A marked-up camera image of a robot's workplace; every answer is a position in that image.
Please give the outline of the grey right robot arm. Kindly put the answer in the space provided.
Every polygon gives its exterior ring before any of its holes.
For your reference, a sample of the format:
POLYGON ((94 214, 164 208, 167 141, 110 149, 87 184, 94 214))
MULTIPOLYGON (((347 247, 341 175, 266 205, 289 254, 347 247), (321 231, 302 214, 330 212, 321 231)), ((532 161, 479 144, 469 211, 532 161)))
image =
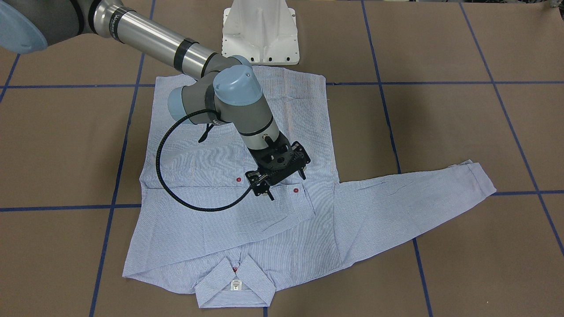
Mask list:
POLYGON ((221 56, 120 0, 1 2, 1 46, 11 52, 40 52, 89 33, 112 38, 195 79, 195 84, 175 88, 169 94, 168 108, 175 124, 156 151, 157 178, 176 201, 181 199, 161 173, 161 153, 172 132, 185 122, 206 125, 200 142, 214 126, 234 125, 256 161, 256 170, 245 173, 249 191, 256 196, 270 196, 272 186, 295 173, 306 179, 310 157, 299 142, 290 143, 279 130, 252 65, 243 56, 221 56))

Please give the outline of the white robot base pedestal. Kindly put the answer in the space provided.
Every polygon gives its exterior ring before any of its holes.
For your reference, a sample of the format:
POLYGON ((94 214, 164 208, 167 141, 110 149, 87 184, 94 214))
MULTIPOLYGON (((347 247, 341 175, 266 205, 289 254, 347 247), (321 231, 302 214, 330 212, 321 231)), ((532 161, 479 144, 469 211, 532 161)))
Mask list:
POLYGON ((223 10, 221 54, 239 55, 257 66, 297 65, 295 10, 285 0, 234 0, 223 10))

